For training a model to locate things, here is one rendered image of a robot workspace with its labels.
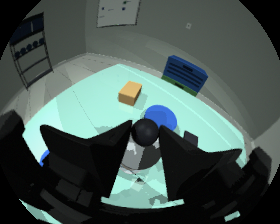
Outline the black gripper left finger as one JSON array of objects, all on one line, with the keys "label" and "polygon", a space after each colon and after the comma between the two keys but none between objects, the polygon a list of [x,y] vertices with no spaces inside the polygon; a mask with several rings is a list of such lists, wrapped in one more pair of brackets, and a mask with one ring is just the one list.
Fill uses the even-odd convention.
[{"label": "black gripper left finger", "polygon": [[101,196],[109,198],[128,147],[131,128],[132,120],[127,120],[119,127],[116,125],[109,131],[88,139],[73,136],[46,124],[40,125],[39,132],[42,133],[48,151],[91,173],[92,179],[103,193]]}]

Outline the blue round disc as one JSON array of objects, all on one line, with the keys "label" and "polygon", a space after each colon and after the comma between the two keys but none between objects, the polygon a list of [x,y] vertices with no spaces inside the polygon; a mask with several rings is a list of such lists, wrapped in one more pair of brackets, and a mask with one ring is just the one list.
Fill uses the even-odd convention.
[{"label": "blue round disc", "polygon": [[[42,157],[40,157],[40,159],[42,159],[42,160],[43,160],[43,159],[44,159],[44,157],[46,157],[46,156],[48,155],[48,153],[50,153],[50,151],[48,151],[48,149],[47,149],[47,151],[43,153],[43,155],[42,155]],[[42,160],[40,160],[40,161],[39,161],[39,163],[40,163],[40,165],[42,165],[42,167],[43,167]]]},{"label": "blue round disc", "polygon": [[177,127],[175,113],[172,112],[172,109],[160,104],[151,105],[151,107],[145,111],[144,119],[155,121],[157,128],[159,128],[160,125],[167,125],[171,131],[175,131]]}]

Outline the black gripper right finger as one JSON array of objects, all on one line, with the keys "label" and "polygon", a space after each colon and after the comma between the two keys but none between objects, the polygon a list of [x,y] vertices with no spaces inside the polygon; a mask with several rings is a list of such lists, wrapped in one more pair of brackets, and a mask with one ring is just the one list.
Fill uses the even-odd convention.
[{"label": "black gripper right finger", "polygon": [[169,202],[181,200],[183,194],[196,188],[214,169],[237,160],[242,153],[238,148],[205,152],[171,131],[167,125],[159,127],[159,145]]}]

